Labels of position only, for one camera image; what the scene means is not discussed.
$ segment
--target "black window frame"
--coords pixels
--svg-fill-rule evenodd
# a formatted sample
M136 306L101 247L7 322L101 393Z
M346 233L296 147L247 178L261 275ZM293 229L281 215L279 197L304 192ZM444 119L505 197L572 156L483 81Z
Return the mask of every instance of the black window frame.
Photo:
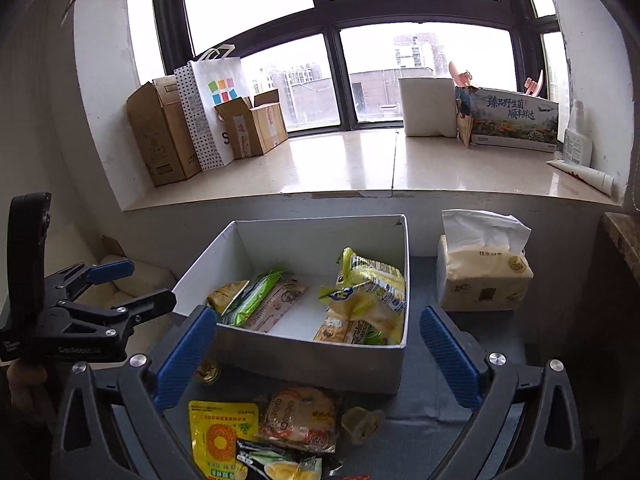
M511 36L517 88L527 75L546 69L542 34L559 32L556 15L538 18L533 0L313 0L301 10L246 30L219 44L234 44L234 56L322 34L334 82L340 124L291 132L290 136L369 128L402 127L402 121L358 122L340 30L397 22L444 22L507 30ZM194 53L184 0L153 0L158 42L166 74L184 66ZM548 96L545 84L540 97Z

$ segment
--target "colorful logo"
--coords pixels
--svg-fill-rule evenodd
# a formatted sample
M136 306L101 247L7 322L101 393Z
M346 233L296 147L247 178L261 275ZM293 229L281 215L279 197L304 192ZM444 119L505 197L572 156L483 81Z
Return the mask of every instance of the colorful logo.
M226 103L238 97L238 94L234 90L234 79L232 77L212 81L207 86L209 90L211 90L211 97L213 97L215 105L222 104L223 102Z

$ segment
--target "styrofoam box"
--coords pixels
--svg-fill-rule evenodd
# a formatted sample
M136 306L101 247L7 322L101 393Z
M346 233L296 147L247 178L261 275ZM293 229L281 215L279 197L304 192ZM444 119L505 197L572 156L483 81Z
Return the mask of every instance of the styrofoam box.
M326 317L320 285L334 286L345 247L401 269L407 310L402 341L365 346L313 341ZM409 246L406 218L359 216L231 222L174 288L174 312L188 316L225 283L282 266L305 293L269 333L218 325L209 356L245 370L339 390L398 390L409 315Z

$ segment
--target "yellow chip bag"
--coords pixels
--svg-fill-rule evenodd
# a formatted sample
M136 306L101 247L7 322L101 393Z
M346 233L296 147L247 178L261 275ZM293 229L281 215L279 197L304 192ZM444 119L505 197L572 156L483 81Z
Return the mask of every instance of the yellow chip bag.
M236 439L255 441L258 406L252 402L189 403L193 460L209 479L243 480L246 466L236 461Z
M345 248L338 262L341 269L335 287L322 286L320 300L338 317L364 320L399 344L406 309L404 277L400 271L358 256L350 247Z

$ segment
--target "cardboard box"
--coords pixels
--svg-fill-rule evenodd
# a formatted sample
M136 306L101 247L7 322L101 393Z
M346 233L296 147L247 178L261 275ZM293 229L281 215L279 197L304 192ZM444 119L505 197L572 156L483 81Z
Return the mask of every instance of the cardboard box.
M264 155L288 139L278 89L258 94L254 107L251 99L238 97L216 110L225 121L235 160Z
M473 144L554 152L558 140L558 103L517 92L456 88L462 113L473 118Z
M186 180L201 171L175 75L138 88L127 99L127 113L154 186Z
M335 285L345 247L401 269L407 310L402 341L366 346L314 341L326 318L320 285ZM305 293L269 333L218 325L210 356L245 370L338 390L394 394L400 384L410 311L409 245L402 215L232 222L174 288L175 314L188 316L225 283L282 266Z
M532 278L523 253L486 248L449 254L445 235L440 237L436 286L444 310L514 310Z

